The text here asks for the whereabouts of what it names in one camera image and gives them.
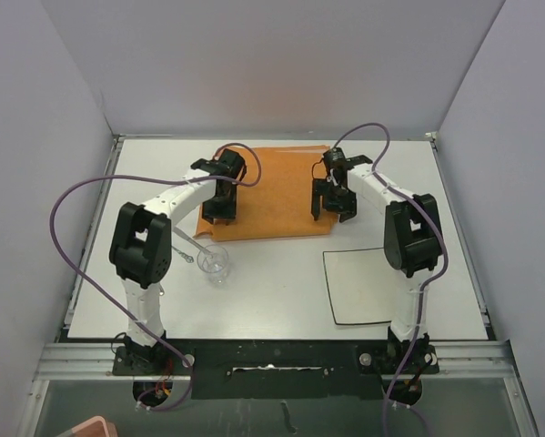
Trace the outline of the silver fork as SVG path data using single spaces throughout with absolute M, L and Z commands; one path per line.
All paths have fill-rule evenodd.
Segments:
M 186 263 L 193 264 L 195 262 L 195 259 L 193 256 L 188 255 L 184 251 L 176 248 L 175 246 L 172 246 L 171 249 L 180 257 L 182 258 Z

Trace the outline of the silver knife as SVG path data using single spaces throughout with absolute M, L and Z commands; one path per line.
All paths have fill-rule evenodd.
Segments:
M 203 253 L 205 256 L 207 256 L 207 257 L 213 257 L 214 256 L 214 254 L 210 250 L 208 250 L 206 247 L 200 245 L 192 237 L 187 235 L 186 232 L 184 232 L 183 230 L 181 230 L 181 229 L 179 229 L 177 227 L 174 227 L 172 229 L 172 231 L 179 238 L 181 238 L 182 240 L 184 240 L 184 241 L 188 242 L 189 244 L 193 245 L 196 249 L 199 250 L 200 253 Z

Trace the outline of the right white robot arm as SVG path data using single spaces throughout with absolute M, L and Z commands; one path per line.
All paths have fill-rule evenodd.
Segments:
M 339 147 L 325 151 L 319 161 L 326 175 L 312 178 L 311 215 L 334 213 L 339 222 L 356 217 L 358 198 L 372 204 L 384 218 L 385 260 L 401 275 L 396 308 L 385 350 L 387 365 L 407 371 L 418 361 L 418 342 L 427 341 L 427 291 L 439 259 L 447 260 L 437 200 L 400 188 L 364 155 L 348 158 Z

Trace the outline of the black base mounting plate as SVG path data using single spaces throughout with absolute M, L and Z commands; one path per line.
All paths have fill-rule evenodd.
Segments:
M 415 401 L 421 379 L 439 373 L 434 346 L 417 342 L 410 356 L 395 340 L 172 340 L 186 356 L 158 345 L 138 358 L 124 343 L 112 373 L 134 380 L 135 397 L 161 404 L 177 378 L 191 378 L 192 399 L 305 400 L 349 396 L 379 400 L 398 373 L 392 397 Z

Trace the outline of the pink box corner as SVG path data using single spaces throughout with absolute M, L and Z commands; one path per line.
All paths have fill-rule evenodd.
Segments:
M 72 436 L 78 437 L 117 437 L 118 432 L 116 426 L 105 419 L 103 416 L 94 416 L 78 425 L 71 430 Z

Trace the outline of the white square plate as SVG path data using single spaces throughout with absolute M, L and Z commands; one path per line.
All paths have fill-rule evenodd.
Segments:
M 397 272 L 382 248 L 325 251 L 323 267 L 336 325 L 390 324 Z

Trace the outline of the clear plastic cup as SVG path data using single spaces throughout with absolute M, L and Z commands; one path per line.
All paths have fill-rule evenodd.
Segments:
M 197 255 L 197 265 L 214 284 L 222 284 L 229 273 L 230 260 L 227 250 L 216 244 L 205 246 Z

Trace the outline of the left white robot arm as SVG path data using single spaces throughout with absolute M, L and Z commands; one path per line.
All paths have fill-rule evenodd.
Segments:
M 166 330 L 160 318 L 161 280 L 172 261 L 172 231 L 197 207 L 210 224 L 236 218 L 237 184 L 247 173 L 245 159 L 228 148 L 190 166 L 183 183 L 142 203 L 127 202 L 118 211 L 109 260 L 126 293 L 130 313 L 126 352 L 146 374 L 160 371 Z

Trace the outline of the orange cloth placemat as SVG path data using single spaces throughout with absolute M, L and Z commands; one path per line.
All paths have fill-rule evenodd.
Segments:
M 312 179 L 321 176 L 315 167 L 325 145 L 304 147 L 257 147 L 256 154 L 235 147 L 247 163 L 247 180 L 257 175 L 259 160 L 262 176 L 253 188 L 237 189 L 237 214 L 225 224 L 197 219 L 195 236 L 215 242 L 248 239 L 296 238 L 328 235 L 337 215 L 323 212 L 318 219 L 311 214 Z

